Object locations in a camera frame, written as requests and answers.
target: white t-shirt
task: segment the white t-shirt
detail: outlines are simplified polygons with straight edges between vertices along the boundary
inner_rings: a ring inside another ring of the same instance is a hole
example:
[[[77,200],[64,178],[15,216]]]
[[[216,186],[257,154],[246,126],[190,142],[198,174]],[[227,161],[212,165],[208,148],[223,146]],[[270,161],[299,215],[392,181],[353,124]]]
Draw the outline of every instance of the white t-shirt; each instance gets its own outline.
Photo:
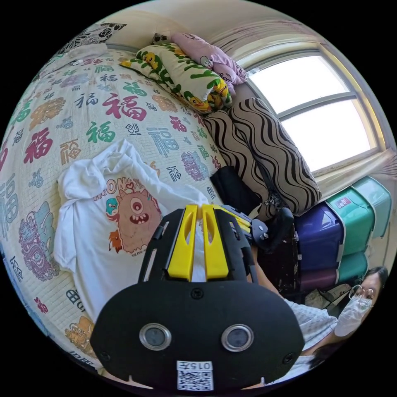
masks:
[[[54,259],[72,272],[93,322],[110,298],[137,283],[161,217],[189,204],[208,204],[196,188],[160,182],[126,140],[92,160],[72,163],[59,177],[58,191]],[[196,230],[192,281],[205,281],[203,235]]]
[[[306,305],[299,305],[287,299],[284,301],[289,305],[298,320],[298,324],[305,340],[303,350],[310,349],[316,343],[323,340],[335,328],[338,319],[330,316],[325,309],[318,309]],[[272,385],[302,375],[310,369],[310,361],[314,356],[299,356],[291,369],[282,377],[274,382],[266,383]]]

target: black hair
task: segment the black hair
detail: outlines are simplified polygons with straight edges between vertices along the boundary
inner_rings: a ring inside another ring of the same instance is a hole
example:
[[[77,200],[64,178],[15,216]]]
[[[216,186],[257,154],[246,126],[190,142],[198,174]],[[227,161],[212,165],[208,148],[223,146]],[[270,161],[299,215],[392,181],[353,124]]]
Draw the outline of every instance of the black hair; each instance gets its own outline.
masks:
[[[376,266],[375,268],[369,269],[365,276],[361,279],[364,281],[368,276],[373,274],[377,274],[380,280],[381,289],[385,286],[386,280],[389,277],[389,271],[385,266]],[[328,357],[332,356],[344,343],[346,339],[341,340],[340,342],[326,344],[324,346],[319,347],[314,352],[314,357],[310,360],[310,369],[313,369],[323,363]]]

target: label sticker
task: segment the label sticker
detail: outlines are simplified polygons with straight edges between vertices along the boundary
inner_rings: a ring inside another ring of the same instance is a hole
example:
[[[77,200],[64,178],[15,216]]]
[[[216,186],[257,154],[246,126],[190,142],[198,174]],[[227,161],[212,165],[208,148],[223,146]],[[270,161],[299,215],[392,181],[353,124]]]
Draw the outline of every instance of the label sticker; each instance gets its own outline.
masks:
[[[197,392],[214,390],[211,361],[177,361],[177,371],[178,390]]]
[[[347,206],[347,205],[350,204],[350,203],[351,203],[351,201],[350,201],[347,197],[342,197],[340,200],[338,200],[338,201],[335,203],[335,205],[336,205],[338,208],[343,208],[343,207]]]

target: purple storage box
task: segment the purple storage box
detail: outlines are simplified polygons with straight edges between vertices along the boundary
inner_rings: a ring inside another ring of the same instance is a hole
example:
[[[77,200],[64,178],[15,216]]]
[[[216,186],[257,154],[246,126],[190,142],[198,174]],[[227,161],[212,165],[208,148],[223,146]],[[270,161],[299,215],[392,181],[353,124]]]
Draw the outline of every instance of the purple storage box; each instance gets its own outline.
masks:
[[[324,289],[337,283],[338,271],[336,269],[314,270],[301,273],[301,291]]]
[[[325,202],[295,218],[301,271],[337,269],[342,260],[344,224]]]

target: window frame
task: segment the window frame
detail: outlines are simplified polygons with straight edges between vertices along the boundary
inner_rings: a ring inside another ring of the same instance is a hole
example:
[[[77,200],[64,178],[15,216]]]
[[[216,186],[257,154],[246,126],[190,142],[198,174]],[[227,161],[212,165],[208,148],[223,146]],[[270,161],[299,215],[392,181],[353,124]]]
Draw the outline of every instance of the window frame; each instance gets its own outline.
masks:
[[[325,175],[327,173],[330,173],[332,171],[347,167],[351,164],[354,164],[358,161],[361,161],[363,159],[369,158],[373,156],[376,153],[382,152],[386,150],[385,143],[384,141],[382,142],[379,138],[379,132],[377,131],[373,119],[370,115],[370,112],[368,110],[368,107],[364,103],[361,95],[357,90],[355,89],[354,85],[351,83],[350,79],[353,79],[352,76],[346,76],[343,70],[337,65],[331,57],[327,55],[325,51],[322,49],[321,44],[317,44],[313,46],[312,48],[309,49],[296,49],[296,50],[291,50],[288,52],[283,51],[282,53],[278,53],[276,55],[266,57],[263,60],[256,62],[249,67],[246,67],[245,70],[250,72],[250,71],[255,71],[255,73],[266,69],[270,66],[277,65],[279,63],[292,60],[292,59],[297,59],[301,57],[307,57],[307,56],[321,56],[326,63],[331,67],[332,72],[336,74],[336,76],[343,82],[343,84],[347,87],[348,92],[343,92],[339,94],[333,94],[329,95],[323,98],[311,100],[309,102],[303,103],[301,105],[295,106],[293,108],[287,109],[283,112],[276,113],[272,107],[272,105],[269,103],[265,95],[260,91],[260,89],[254,84],[254,82],[248,78],[246,84],[248,87],[254,92],[255,96],[261,100],[264,101],[265,105],[269,108],[269,110],[277,116],[277,118],[280,121],[287,120],[293,116],[305,113],[309,110],[319,108],[324,105],[328,105],[331,103],[336,103],[336,102],[341,102],[343,100],[355,100],[356,104],[358,104],[359,109],[357,109],[357,112],[359,114],[359,117],[363,123],[364,129],[367,133],[368,140],[370,142],[374,142],[375,147],[372,149],[369,149],[363,153],[360,153],[356,156],[347,158],[345,160],[339,161],[337,163],[334,163],[328,167],[324,167],[321,169],[318,169],[314,172],[312,172],[313,176],[318,177],[321,175]]]

